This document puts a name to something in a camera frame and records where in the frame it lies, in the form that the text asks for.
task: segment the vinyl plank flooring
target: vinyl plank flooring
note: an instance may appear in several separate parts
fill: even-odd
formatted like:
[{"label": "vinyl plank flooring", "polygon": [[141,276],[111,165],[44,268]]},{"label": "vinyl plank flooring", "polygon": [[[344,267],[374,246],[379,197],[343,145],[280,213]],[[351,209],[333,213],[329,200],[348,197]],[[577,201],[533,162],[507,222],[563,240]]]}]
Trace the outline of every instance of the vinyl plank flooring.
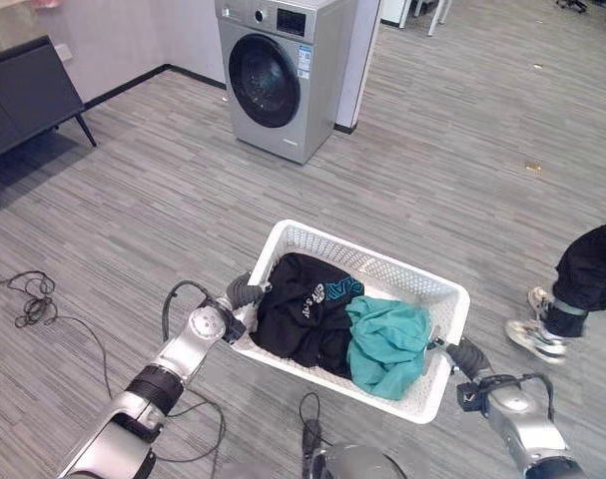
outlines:
[{"label": "vinyl plank flooring", "polygon": [[[527,288],[550,285],[564,249],[606,222],[604,11],[458,0],[430,39],[428,22],[381,27],[357,130],[333,134],[304,167],[236,141],[225,92],[171,72],[87,113],[100,148],[65,124],[5,155],[0,277],[47,270],[61,310],[104,340],[119,389],[159,346],[175,282],[222,290],[253,266],[275,222],[295,219],[464,285],[466,334],[502,372],[551,376],[561,431],[589,477],[606,479],[606,312],[563,367],[503,333],[527,314]],[[0,288],[0,478],[51,476],[107,400],[91,338],[64,321],[14,328],[22,299]],[[173,328],[197,300],[179,297]],[[222,463],[298,477],[298,402],[317,390],[330,440],[376,444],[408,477],[515,479],[488,426],[458,410],[458,380],[424,426],[223,344],[197,387],[226,413]],[[212,411],[173,420],[158,450],[204,451],[217,427]],[[161,464],[152,477],[205,478],[209,468]]]}]

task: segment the wall outlet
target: wall outlet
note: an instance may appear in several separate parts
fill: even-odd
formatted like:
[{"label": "wall outlet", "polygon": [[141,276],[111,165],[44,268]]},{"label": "wall outlet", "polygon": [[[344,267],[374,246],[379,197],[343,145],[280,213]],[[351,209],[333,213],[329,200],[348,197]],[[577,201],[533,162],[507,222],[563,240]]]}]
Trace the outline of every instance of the wall outlet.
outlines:
[{"label": "wall outlet", "polygon": [[56,50],[56,53],[62,62],[72,60],[72,52],[70,52],[70,48],[67,46],[67,44],[61,43],[60,45],[56,45],[54,50]]}]

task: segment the black cable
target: black cable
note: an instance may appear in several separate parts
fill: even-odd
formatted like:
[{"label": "black cable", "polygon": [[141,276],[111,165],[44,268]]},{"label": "black cable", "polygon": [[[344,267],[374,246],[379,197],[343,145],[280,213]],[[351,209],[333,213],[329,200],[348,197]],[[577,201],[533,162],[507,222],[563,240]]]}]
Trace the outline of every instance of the black cable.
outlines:
[{"label": "black cable", "polygon": [[201,304],[199,304],[199,307],[206,305],[206,302],[215,302],[214,297],[210,294],[210,292],[207,291],[204,286],[201,286],[197,282],[186,279],[177,283],[168,293],[167,297],[165,298],[165,301],[163,302],[163,312],[161,313],[163,342],[167,341],[170,338],[170,305],[172,304],[172,299],[178,296],[178,290],[185,285],[193,286],[205,295],[205,300],[201,302]]},{"label": "black cable", "polygon": [[[316,404],[315,420],[316,420],[316,422],[320,423],[320,398],[318,397],[318,395],[315,392],[308,392],[305,396],[303,396],[303,399],[301,399],[301,402],[299,402],[299,418],[301,419],[301,423],[303,424],[303,431],[310,431],[310,429],[306,425],[306,422],[303,417],[303,405],[308,397],[315,398],[315,404]],[[329,441],[324,439],[322,437],[322,435],[318,435],[316,431],[312,431],[312,434],[313,434],[314,439],[320,439],[320,442],[323,442],[327,446],[331,447],[333,445]]]},{"label": "black cable", "polygon": [[[303,396],[303,399],[301,399],[301,402],[299,403],[299,418],[301,419],[301,423],[303,424],[303,431],[305,431],[305,430],[310,431],[310,429],[306,425],[306,421],[303,417],[303,405],[308,397],[313,397],[315,399],[315,404],[316,404],[315,420],[316,420],[316,422],[320,423],[320,398],[318,397],[318,395],[315,392],[308,392],[305,396]],[[314,439],[318,438],[315,431],[313,431],[312,433],[313,433]],[[329,447],[333,446],[333,444],[331,444],[329,441],[322,438],[322,435],[320,435],[319,439],[321,442],[323,442],[327,446],[329,446]],[[406,474],[404,474],[404,471],[402,470],[400,465],[397,462],[395,462],[393,460],[393,458],[391,458],[387,454],[383,454],[383,456],[389,460],[389,462],[393,465],[393,467],[396,469],[396,471],[402,476],[402,479],[407,479]]]},{"label": "black cable", "polygon": [[555,407],[553,406],[553,383],[549,376],[543,374],[541,372],[530,372],[528,374],[523,374],[522,378],[526,379],[539,379],[544,384],[546,388],[546,395],[549,398],[549,404],[547,408],[547,416],[549,421],[555,422]]},{"label": "black cable", "polygon": [[[191,281],[188,279],[180,281],[170,290],[170,292],[168,293],[168,295],[165,298],[165,301],[163,303],[163,312],[161,313],[161,329],[162,329],[163,342],[167,341],[170,338],[170,306],[172,305],[172,300],[178,296],[178,290],[181,287],[186,286],[186,285],[195,287],[205,296],[205,299],[203,299],[203,301],[199,304],[198,307],[204,307],[204,306],[208,305],[208,306],[215,308],[219,312],[223,313],[221,306],[218,304],[216,299],[210,294],[209,291],[207,291],[207,289],[204,286],[198,284],[195,281]],[[168,458],[168,457],[157,456],[157,459],[160,461],[165,461],[165,462],[188,463],[188,462],[195,462],[195,461],[201,460],[201,459],[209,456],[210,454],[214,453],[214,457],[212,458],[212,473],[210,475],[210,479],[213,479],[214,476],[216,475],[216,469],[217,469],[218,460],[219,460],[220,446],[221,446],[221,443],[223,442],[223,439],[225,438],[225,434],[227,432],[227,422],[225,421],[225,414],[223,413],[223,409],[221,408],[220,405],[218,405],[216,402],[208,399],[200,392],[197,392],[194,389],[190,389],[190,388],[188,388],[188,391],[190,391],[192,394],[199,396],[203,400],[201,402],[198,402],[196,404],[189,406],[187,409],[185,409],[181,412],[169,414],[168,417],[179,417],[184,414],[187,414],[190,411],[193,411],[194,409],[198,409],[199,407],[202,407],[205,405],[210,405],[218,412],[219,417],[220,417],[219,435],[218,435],[216,444],[214,444],[207,452],[204,452],[203,454],[200,454],[195,457]]]},{"label": "black cable", "polygon": [[[20,279],[24,279],[25,282],[22,285],[17,285],[17,282]],[[58,319],[64,319],[77,322],[87,329],[101,349],[101,354],[103,355],[103,380],[105,381],[105,388],[111,399],[113,394],[112,388],[110,387],[110,379],[107,374],[107,349],[85,321],[76,317],[62,316],[59,314],[59,308],[52,298],[54,289],[56,289],[56,282],[54,279],[45,272],[34,269],[20,272],[6,279],[0,279],[0,285],[1,284],[5,284],[8,289],[23,292],[29,296],[23,305],[23,314],[14,318],[14,325],[16,327],[23,328],[32,326],[38,322],[43,322],[43,324],[49,326]]]}]

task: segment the baseboard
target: baseboard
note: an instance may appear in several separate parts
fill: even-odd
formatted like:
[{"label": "baseboard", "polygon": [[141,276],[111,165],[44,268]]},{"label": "baseboard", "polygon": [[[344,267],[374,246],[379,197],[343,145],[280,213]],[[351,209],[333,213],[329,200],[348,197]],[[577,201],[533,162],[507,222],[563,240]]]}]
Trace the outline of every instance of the baseboard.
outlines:
[{"label": "baseboard", "polygon": [[171,65],[166,63],[165,65],[156,67],[154,70],[150,70],[149,72],[144,73],[143,75],[139,75],[138,77],[130,80],[129,82],[124,83],[123,85],[116,87],[116,88],[110,90],[109,92],[104,93],[103,95],[99,95],[98,97],[93,98],[89,102],[86,102],[85,109],[89,110],[90,108],[94,108],[103,102],[107,102],[108,100],[111,100],[112,98],[116,97],[117,95],[120,95],[123,92],[127,92],[130,88],[134,88],[143,82],[147,82],[150,78],[156,77],[159,73],[163,73],[166,70],[169,70],[170,68],[171,68]]},{"label": "baseboard", "polygon": [[221,88],[223,90],[227,90],[227,85],[219,82],[218,80],[214,80],[212,78],[206,77],[204,75],[199,75],[198,73],[194,73],[190,70],[187,70],[182,67],[177,67],[176,65],[168,65],[168,69],[173,72],[180,73],[181,75],[185,75],[186,77],[192,78],[194,80],[198,80],[199,82],[206,83],[213,87]]},{"label": "baseboard", "polygon": [[400,24],[399,23],[389,22],[388,20],[380,20],[380,23],[382,25],[388,25],[389,27],[400,28]]},{"label": "baseboard", "polygon": [[355,132],[355,129],[357,126],[358,126],[358,123],[356,123],[352,127],[346,127],[345,125],[339,125],[338,123],[336,123],[333,125],[333,129],[336,130],[337,132],[347,133],[348,135],[351,135],[353,132]]},{"label": "baseboard", "polygon": [[[189,77],[193,80],[197,80],[199,82],[203,82],[207,85],[211,85],[213,87],[220,88],[222,90],[227,90],[227,85],[225,85],[222,82],[219,82],[219,81],[214,80],[209,77],[205,77],[203,75],[199,75],[198,73],[194,73],[185,68],[177,67],[176,65],[170,65],[169,63],[166,63],[165,65],[156,67],[154,70],[150,70],[149,72],[144,73],[143,75],[140,75],[140,76],[136,77],[135,79],[130,80],[127,83],[124,83],[120,87],[116,87],[116,88],[110,90],[109,92],[104,93],[103,95],[99,95],[98,97],[90,100],[89,102],[87,102],[85,104],[85,109],[89,110],[90,108],[94,108],[103,102],[107,102],[108,100],[111,100],[112,98],[116,97],[117,95],[120,95],[123,92],[127,92],[130,88],[134,88],[143,82],[147,82],[151,78],[156,77],[159,73],[163,73],[167,70],[170,70],[170,71],[176,72],[176,73],[180,73],[181,75],[185,75],[186,77]],[[346,127],[344,125],[339,125],[338,123],[333,125],[334,130],[341,132],[341,133],[346,133],[348,135],[351,135],[355,131],[355,127],[357,127],[357,123],[355,125],[353,125],[352,127]]]}]

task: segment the white plastic basket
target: white plastic basket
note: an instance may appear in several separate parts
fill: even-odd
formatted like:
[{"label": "white plastic basket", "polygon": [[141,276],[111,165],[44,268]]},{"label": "white plastic basket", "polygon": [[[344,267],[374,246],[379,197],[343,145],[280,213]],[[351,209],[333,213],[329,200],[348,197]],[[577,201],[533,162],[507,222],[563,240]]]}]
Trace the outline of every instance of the white plastic basket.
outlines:
[{"label": "white plastic basket", "polygon": [[[447,342],[457,344],[469,310],[469,294],[460,285],[393,258],[360,247],[293,221],[277,223],[256,263],[250,284],[267,280],[279,259],[288,252],[300,252],[343,269],[364,284],[364,294],[400,299],[428,308],[431,326]],[[249,329],[256,324],[256,311],[247,309],[240,316]],[[346,394],[411,422],[424,424],[435,417],[449,378],[450,366],[437,349],[427,351],[424,373],[399,401],[368,394],[347,379],[320,367],[303,367],[279,358],[256,346],[248,334],[234,349],[283,371]]]}]

